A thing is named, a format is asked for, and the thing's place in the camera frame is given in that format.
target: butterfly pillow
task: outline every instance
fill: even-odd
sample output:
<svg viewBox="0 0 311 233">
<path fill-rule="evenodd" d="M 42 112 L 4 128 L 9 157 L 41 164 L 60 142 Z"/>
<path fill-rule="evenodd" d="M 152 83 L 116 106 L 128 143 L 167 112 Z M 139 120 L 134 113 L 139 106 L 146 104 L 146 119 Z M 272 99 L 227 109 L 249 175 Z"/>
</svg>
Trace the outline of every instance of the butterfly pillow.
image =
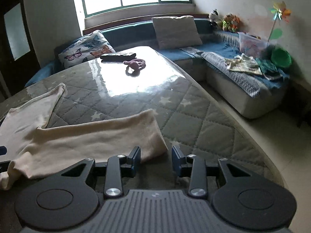
<svg viewBox="0 0 311 233">
<path fill-rule="evenodd" d="M 59 60 L 67 69 L 88 60 L 99 58 L 104 53 L 112 52 L 115 52 L 115 50 L 104 35 L 96 30 L 63 50 L 59 54 Z"/>
</svg>

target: orange plush toy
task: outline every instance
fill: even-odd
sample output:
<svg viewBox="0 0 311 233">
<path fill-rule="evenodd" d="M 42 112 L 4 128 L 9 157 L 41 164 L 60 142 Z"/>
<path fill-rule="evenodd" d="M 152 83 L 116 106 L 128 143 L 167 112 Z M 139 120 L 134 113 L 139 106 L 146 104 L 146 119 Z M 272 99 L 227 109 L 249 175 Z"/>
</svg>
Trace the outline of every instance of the orange plush toy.
<svg viewBox="0 0 311 233">
<path fill-rule="evenodd" d="M 234 16 L 231 23 L 232 23 L 232 32 L 237 32 L 238 31 L 238 25 L 240 23 L 240 18 L 237 16 Z"/>
</svg>

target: transparent plastic bin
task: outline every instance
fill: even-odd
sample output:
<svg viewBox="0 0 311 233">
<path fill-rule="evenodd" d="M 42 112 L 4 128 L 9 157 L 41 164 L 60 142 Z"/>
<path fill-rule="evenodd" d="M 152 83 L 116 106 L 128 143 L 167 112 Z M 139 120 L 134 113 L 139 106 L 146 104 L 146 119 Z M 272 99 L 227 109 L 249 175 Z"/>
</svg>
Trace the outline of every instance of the transparent plastic bin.
<svg viewBox="0 0 311 233">
<path fill-rule="evenodd" d="M 241 52 L 245 53 L 247 56 L 253 56 L 254 58 L 264 58 L 269 45 L 267 41 L 257 39 L 243 32 L 239 32 L 238 35 L 240 38 Z"/>
</svg>

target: butterfly print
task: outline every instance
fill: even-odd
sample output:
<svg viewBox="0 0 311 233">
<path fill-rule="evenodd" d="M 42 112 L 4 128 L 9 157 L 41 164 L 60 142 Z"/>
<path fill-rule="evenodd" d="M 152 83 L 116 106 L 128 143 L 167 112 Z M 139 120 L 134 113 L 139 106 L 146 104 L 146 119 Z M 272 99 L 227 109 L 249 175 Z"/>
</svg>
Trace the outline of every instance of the butterfly print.
<svg viewBox="0 0 311 233">
<path fill-rule="evenodd" d="M 75 46 L 75 43 L 72 44 L 71 46 L 68 46 L 65 50 L 62 51 L 62 53 L 67 52 L 70 48 L 73 48 Z"/>
<path fill-rule="evenodd" d="M 107 45 L 104 45 L 103 49 L 101 49 L 99 51 L 90 52 L 90 54 L 95 56 L 95 58 L 99 58 L 104 53 L 112 53 L 112 51 L 109 49 L 109 47 Z"/>
<path fill-rule="evenodd" d="M 76 50 L 74 53 L 64 57 L 64 59 L 67 59 L 69 61 L 74 60 L 75 58 L 79 58 L 82 55 L 81 53 L 81 48 L 79 48 L 78 50 Z"/>
<path fill-rule="evenodd" d="M 88 47 L 89 49 L 97 47 L 101 44 L 99 37 L 96 35 L 91 42 L 82 43 L 83 46 Z"/>
</svg>

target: green window frame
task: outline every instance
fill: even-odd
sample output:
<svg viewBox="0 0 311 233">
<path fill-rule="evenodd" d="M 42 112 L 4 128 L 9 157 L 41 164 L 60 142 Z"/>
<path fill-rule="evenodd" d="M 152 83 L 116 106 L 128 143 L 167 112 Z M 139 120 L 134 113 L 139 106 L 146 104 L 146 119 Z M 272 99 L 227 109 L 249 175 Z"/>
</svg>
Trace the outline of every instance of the green window frame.
<svg viewBox="0 0 311 233">
<path fill-rule="evenodd" d="M 133 5 L 128 5 L 128 6 L 123 6 L 122 0 L 121 0 L 121 6 L 120 7 L 111 8 L 111 9 L 108 9 L 108 10 L 102 10 L 102 11 L 98 11 L 98 12 L 95 12 L 95 13 L 92 13 L 92 14 L 88 14 L 86 12 L 85 1 L 82 0 L 84 15 L 85 15 L 86 18 L 94 16 L 94 15 L 98 15 L 98 14 L 101 14 L 101 13 L 104 13 L 104 12 L 113 11 L 113 10 L 119 10 L 119 9 L 130 8 L 130 7 L 137 7 L 137 6 L 149 5 L 149 4 L 164 4 L 164 3 L 192 3 L 192 0 L 189 0 L 189 1 L 161 1 L 161 0 L 158 0 L 158 2 L 154 2 L 154 3 L 140 3 L 140 4 L 133 4 Z"/>
</svg>

